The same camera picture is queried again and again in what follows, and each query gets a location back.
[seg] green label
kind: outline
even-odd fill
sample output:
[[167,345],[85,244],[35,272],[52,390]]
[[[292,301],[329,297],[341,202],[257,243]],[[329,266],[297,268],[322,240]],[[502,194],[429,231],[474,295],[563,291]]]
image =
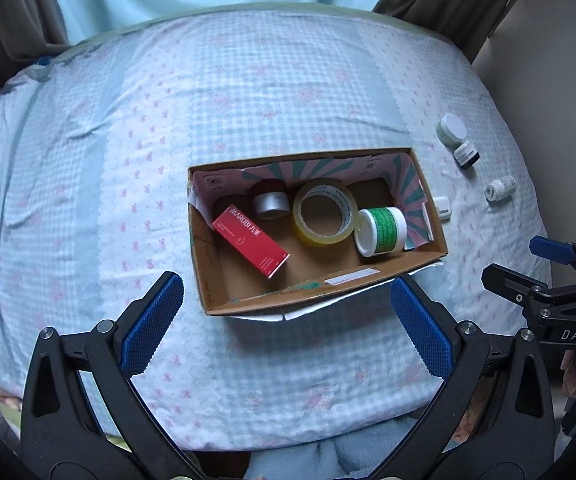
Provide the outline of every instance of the green label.
[[377,225],[377,253],[389,253],[395,248],[397,243],[397,222],[392,213],[387,209],[380,207],[368,209]]

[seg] metal screw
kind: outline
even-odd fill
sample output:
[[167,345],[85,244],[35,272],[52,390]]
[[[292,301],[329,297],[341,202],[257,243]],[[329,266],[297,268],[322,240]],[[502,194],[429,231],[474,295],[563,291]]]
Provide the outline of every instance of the metal screw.
[[532,332],[532,330],[529,330],[527,328],[522,328],[520,334],[521,337],[526,341],[532,341],[534,339],[534,332]]
[[104,319],[102,321],[100,321],[99,323],[97,323],[97,332],[101,332],[102,334],[105,334],[107,332],[110,332],[113,329],[114,326],[114,321],[110,320],[110,319]]
[[47,326],[46,328],[43,328],[41,332],[39,332],[39,337],[41,339],[50,339],[52,334],[54,334],[54,329],[51,326]]
[[471,321],[464,321],[459,325],[459,328],[464,334],[472,335],[476,333],[476,325]]

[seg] mattress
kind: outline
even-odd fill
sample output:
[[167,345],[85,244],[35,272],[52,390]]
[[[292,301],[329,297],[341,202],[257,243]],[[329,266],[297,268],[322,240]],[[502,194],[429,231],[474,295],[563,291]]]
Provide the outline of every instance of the mattress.
[[[461,170],[434,126],[458,114]],[[483,289],[492,262],[549,281],[514,139],[463,54],[418,27],[319,5],[237,6],[135,27],[32,66],[0,92],[0,388],[21,396],[38,331],[116,318],[164,270],[183,307],[133,382],[186,449],[264,449],[366,427],[427,402],[429,375],[376,286],[298,319],[208,317],[189,256],[187,168],[284,153],[408,147],[452,200],[442,266],[417,273],[455,319],[513,334]],[[511,200],[484,187],[511,174]],[[101,424],[116,432],[84,378]]]

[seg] open box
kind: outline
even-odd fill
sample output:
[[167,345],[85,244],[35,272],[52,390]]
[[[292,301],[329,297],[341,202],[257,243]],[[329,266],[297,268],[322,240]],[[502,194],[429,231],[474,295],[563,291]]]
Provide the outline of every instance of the open box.
[[[407,164],[404,171],[401,161]],[[386,174],[384,165],[392,162],[399,163],[393,166],[396,171]],[[286,171],[286,163],[291,164],[291,170]],[[306,246],[292,230],[292,216],[265,221],[255,218],[252,199],[246,193],[259,175],[267,175],[265,178],[283,177],[288,184],[287,193],[291,202],[308,180],[322,176],[335,178],[347,184],[357,208],[398,206],[409,224],[421,218],[427,227],[427,234],[423,236],[424,229],[408,228],[414,235],[406,244],[408,250],[371,258],[364,258],[358,253],[352,235],[325,248]],[[396,189],[411,185],[418,188],[415,190],[417,196],[412,197],[415,199],[414,209],[408,209],[404,201],[393,196]],[[448,248],[434,202],[427,190],[427,183],[411,148],[302,153],[190,168],[192,257],[204,311],[209,316],[228,316],[276,307],[296,308],[300,304],[327,300],[383,282],[438,260],[448,253]],[[212,220],[230,205],[239,208],[290,253],[287,261],[270,279],[213,231]],[[327,199],[307,205],[303,203],[303,216],[312,229],[322,234],[336,231],[341,221],[336,205]]]

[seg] gray wall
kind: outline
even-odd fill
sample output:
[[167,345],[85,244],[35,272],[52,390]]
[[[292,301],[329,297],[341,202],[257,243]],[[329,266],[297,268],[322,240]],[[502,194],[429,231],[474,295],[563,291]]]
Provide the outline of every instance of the gray wall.
[[[474,68],[519,144],[548,235],[576,241],[576,0],[519,0]],[[552,278],[576,282],[564,266]]]

